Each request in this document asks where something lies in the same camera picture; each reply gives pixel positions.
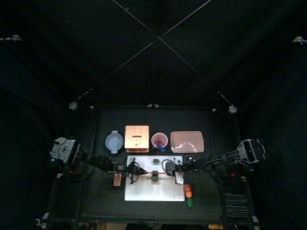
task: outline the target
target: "green object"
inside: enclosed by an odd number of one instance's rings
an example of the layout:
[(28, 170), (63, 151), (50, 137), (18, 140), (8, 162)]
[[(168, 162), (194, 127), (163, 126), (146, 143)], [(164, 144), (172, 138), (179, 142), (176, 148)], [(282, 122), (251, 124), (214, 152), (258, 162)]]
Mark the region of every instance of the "green object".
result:
[(154, 159), (154, 164), (159, 164), (159, 159)]
[(187, 199), (187, 207), (188, 207), (188, 208), (192, 208), (194, 205), (195, 205), (195, 203), (194, 203), (192, 198), (188, 198), (188, 199)]

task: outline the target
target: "white object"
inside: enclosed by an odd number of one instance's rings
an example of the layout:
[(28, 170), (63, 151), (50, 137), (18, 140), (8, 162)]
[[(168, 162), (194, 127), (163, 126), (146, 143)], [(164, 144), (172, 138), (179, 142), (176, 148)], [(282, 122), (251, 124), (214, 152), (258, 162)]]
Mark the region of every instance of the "white object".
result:
[(106, 138), (106, 146), (111, 150), (112, 154), (118, 154), (119, 149), (122, 149), (124, 144), (124, 138), (119, 134), (118, 130), (114, 130), (111, 135)]
[[(159, 181), (152, 181), (152, 174), (139, 175), (138, 181), (131, 184), (126, 179), (124, 200), (127, 201), (184, 201), (183, 185), (175, 183), (175, 177), (168, 176), (162, 169), (162, 161), (183, 161), (179, 155), (130, 155), (127, 165), (135, 158), (139, 166), (148, 172), (159, 171)], [(159, 164), (154, 164), (154, 159), (159, 159)]]

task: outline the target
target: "light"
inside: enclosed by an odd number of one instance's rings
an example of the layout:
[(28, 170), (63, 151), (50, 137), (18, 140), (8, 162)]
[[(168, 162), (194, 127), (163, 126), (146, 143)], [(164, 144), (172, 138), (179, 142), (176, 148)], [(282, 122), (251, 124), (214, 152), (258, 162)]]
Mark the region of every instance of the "light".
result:
[(295, 43), (300, 43), (300, 44), (303, 45), (303, 42), (306, 42), (306, 43), (307, 43), (307, 40), (305, 40), (302, 36), (298, 36), (298, 37), (294, 39), (294, 41), (292, 41), (292, 42), (295, 42)]
[(14, 35), (14, 37), (8, 37), (8, 38), (0, 38), (0, 41), (3, 40), (23, 41), (19, 35)]

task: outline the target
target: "black wall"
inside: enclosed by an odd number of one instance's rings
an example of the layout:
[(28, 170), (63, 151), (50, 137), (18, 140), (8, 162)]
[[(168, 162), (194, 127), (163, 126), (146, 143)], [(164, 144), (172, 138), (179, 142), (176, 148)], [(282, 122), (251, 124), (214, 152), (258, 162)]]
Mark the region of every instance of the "black wall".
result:
[(307, 218), (307, 47), (254, 89), (240, 109), (243, 137), (266, 141), (267, 160), (254, 177), (254, 204), (266, 229), (305, 229)]

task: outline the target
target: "white surface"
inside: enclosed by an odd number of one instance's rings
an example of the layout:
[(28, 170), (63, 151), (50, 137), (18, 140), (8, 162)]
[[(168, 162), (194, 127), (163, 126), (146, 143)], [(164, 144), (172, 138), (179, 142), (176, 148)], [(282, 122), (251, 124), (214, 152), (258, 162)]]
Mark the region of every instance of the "white surface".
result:
[[(140, 167), (148, 172), (159, 171), (162, 169), (162, 161), (170, 159), (174, 161), (183, 161), (179, 155), (130, 155), (127, 158), (127, 165), (130, 159), (135, 157)], [(159, 164), (154, 164), (154, 159), (159, 159)], [(183, 185), (175, 184), (175, 177), (167, 174), (159, 174), (159, 181), (151, 181), (151, 173), (140, 175), (138, 182), (130, 183), (126, 179), (124, 200), (134, 201), (184, 201)]]

